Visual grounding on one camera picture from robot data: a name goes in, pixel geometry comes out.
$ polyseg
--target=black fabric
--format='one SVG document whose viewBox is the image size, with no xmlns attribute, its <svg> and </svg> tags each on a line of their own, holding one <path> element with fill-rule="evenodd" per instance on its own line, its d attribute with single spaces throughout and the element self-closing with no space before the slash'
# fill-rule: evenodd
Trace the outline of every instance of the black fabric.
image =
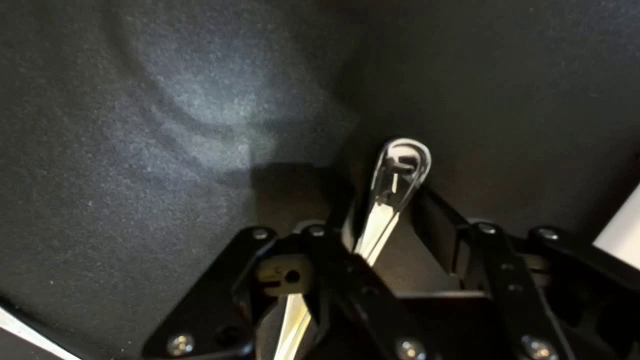
<svg viewBox="0 0 640 360">
<path fill-rule="evenodd" d="M 462 213 L 589 235 L 640 143 L 637 26 L 631 0 L 6 0 L 0 294 L 135 357 L 238 228 L 325 218 L 396 132 Z"/>
</svg>

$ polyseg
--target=bolt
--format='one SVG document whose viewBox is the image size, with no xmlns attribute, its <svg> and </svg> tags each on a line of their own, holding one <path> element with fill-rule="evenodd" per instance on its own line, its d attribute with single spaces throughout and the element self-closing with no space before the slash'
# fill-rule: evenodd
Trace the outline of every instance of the bolt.
<svg viewBox="0 0 640 360">
<path fill-rule="evenodd" d="M 558 357 L 554 343 L 549 343 L 548 340 L 522 335 L 522 346 L 523 346 L 523 351 L 531 360 L 556 360 Z"/>
<path fill-rule="evenodd" d="M 496 226 L 486 224 L 486 222 L 477 224 L 477 228 L 482 233 L 496 233 L 498 232 Z"/>
<path fill-rule="evenodd" d="M 252 233 L 256 239 L 268 239 L 268 229 L 264 228 L 256 228 Z"/>
<path fill-rule="evenodd" d="M 549 229 L 549 228 L 538 228 L 538 233 L 544 237 L 544 239 L 552 239 L 556 241 L 560 235 L 558 232 Z"/>
<path fill-rule="evenodd" d="M 426 360 L 423 346 L 415 340 L 402 340 L 397 346 L 400 360 Z"/>
<path fill-rule="evenodd" d="M 168 340 L 166 351 L 170 356 L 186 356 L 194 349 L 194 338 L 190 333 L 177 333 Z"/>
<path fill-rule="evenodd" d="M 324 235 L 324 228 L 322 226 L 309 226 L 308 233 L 311 233 L 314 237 L 322 237 Z"/>
</svg>

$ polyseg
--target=black metal bracket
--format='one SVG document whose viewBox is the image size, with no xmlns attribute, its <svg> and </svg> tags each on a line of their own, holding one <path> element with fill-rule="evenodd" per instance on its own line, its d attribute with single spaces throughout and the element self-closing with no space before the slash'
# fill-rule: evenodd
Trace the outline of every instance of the black metal bracket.
<svg viewBox="0 0 640 360">
<path fill-rule="evenodd" d="M 329 319 L 324 307 L 339 309 L 380 357 L 397 357 L 404 342 L 434 357 L 376 271 L 324 226 L 282 239 L 268 228 L 242 229 L 150 335 L 144 357 L 253 357 L 253 330 L 285 294 L 304 294 L 316 321 Z"/>
<path fill-rule="evenodd" d="M 471 273 L 462 273 L 464 288 L 486 289 L 502 319 L 509 347 L 531 356 L 531 342 L 544 343 L 556 357 L 573 357 L 560 324 L 534 284 L 523 259 L 514 253 L 508 235 L 494 224 L 460 228 L 471 248 Z"/>
<path fill-rule="evenodd" d="M 546 259 L 535 271 L 552 278 L 544 291 L 575 353 L 627 357 L 633 351 L 640 343 L 637 270 L 556 226 L 529 229 L 518 248 Z"/>
</svg>

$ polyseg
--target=screw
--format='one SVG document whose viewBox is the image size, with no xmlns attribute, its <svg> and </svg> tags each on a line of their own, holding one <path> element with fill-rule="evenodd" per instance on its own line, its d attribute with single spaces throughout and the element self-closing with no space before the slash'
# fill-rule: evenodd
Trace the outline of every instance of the screw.
<svg viewBox="0 0 640 360">
<path fill-rule="evenodd" d="M 426 360 L 423 346 L 415 340 L 402 340 L 397 346 L 400 360 Z"/>
<path fill-rule="evenodd" d="M 166 351 L 170 356 L 186 356 L 194 349 L 194 338 L 190 333 L 177 333 L 168 340 Z"/>
<path fill-rule="evenodd" d="M 560 235 L 558 232 L 549 229 L 549 228 L 538 228 L 538 233 L 544 237 L 544 239 L 552 239 L 556 241 Z"/>
<path fill-rule="evenodd" d="M 486 224 L 486 222 L 477 224 L 477 228 L 482 233 L 496 233 L 498 232 L 496 226 Z"/>
<path fill-rule="evenodd" d="M 324 235 L 324 228 L 322 226 L 309 226 L 308 233 L 311 233 L 314 237 L 322 237 Z"/>
<path fill-rule="evenodd" d="M 523 346 L 523 351 L 531 360 L 556 360 L 558 357 L 554 343 L 549 343 L 548 340 L 522 335 L 522 346 Z"/>
<path fill-rule="evenodd" d="M 252 233 L 256 239 L 268 239 L 268 229 L 264 228 L 256 228 Z"/>
</svg>

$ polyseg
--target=metal clamp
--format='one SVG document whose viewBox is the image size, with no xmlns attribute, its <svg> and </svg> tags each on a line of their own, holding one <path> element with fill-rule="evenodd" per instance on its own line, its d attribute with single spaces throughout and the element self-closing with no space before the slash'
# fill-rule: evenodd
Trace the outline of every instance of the metal clamp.
<svg viewBox="0 0 640 360">
<path fill-rule="evenodd" d="M 371 207 L 358 237 L 355 252 L 374 264 L 396 228 L 402 210 L 431 167 L 431 155 L 421 141 L 397 138 L 383 145 L 371 175 Z"/>
</svg>

